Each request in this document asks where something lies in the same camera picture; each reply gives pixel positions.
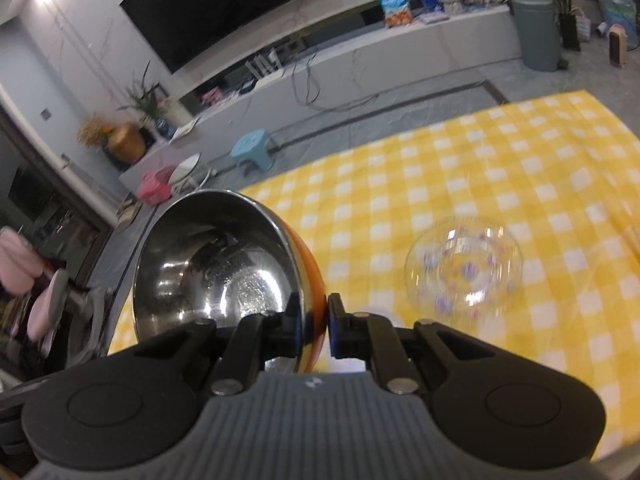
gray tile floor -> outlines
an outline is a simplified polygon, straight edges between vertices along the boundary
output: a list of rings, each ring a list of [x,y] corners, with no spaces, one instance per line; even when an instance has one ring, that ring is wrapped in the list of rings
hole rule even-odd
[[[274,165],[269,171],[238,170],[222,158],[215,162],[220,173],[210,185],[239,190],[332,153],[493,107],[498,101],[495,94],[492,96],[482,86],[483,81],[489,81],[510,102],[587,90],[638,134],[640,51],[629,53],[629,61],[622,69],[609,64],[604,40],[594,38],[583,44],[582,52],[566,52],[565,56],[570,66],[564,72],[535,72],[520,59],[510,60],[406,85],[379,94],[351,110],[318,114],[273,133],[282,148],[273,153]],[[116,291],[106,340],[113,333],[129,293],[145,237],[169,205],[170,202],[154,209],[143,208],[128,229],[112,235],[98,261],[90,284],[100,283]]]

metal bowl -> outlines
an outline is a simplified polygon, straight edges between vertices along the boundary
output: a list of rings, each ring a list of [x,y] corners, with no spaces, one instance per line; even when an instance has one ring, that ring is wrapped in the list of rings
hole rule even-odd
[[[300,295],[302,351],[268,368],[306,372],[326,327],[311,253],[260,203],[229,190],[197,191],[174,203],[144,243],[133,286],[136,335],[142,341],[199,318],[236,326],[249,314],[282,312],[292,292]]]

clear glass bowl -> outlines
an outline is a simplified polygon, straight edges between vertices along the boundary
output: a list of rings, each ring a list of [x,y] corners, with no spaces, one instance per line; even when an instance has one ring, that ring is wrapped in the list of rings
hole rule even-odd
[[[404,263],[407,295],[425,316],[448,322],[495,316],[515,297],[522,256],[508,229],[454,217],[423,233]]]

trash can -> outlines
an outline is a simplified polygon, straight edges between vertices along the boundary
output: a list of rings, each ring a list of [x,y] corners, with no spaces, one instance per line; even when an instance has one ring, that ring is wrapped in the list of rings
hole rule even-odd
[[[561,58],[561,40],[552,0],[511,0],[522,60],[534,70],[554,72]]]

tablecloth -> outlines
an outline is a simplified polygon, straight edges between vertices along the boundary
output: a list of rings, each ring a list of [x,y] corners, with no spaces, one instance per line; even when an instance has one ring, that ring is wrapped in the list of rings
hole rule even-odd
[[[451,214],[507,225],[523,292],[468,330],[569,373],[607,410],[602,457],[640,438],[640,142],[586,92],[505,105],[316,160],[242,192],[303,237],[348,311],[411,326],[403,266]],[[130,298],[111,351],[135,344]],[[319,370],[351,364],[328,357]]]

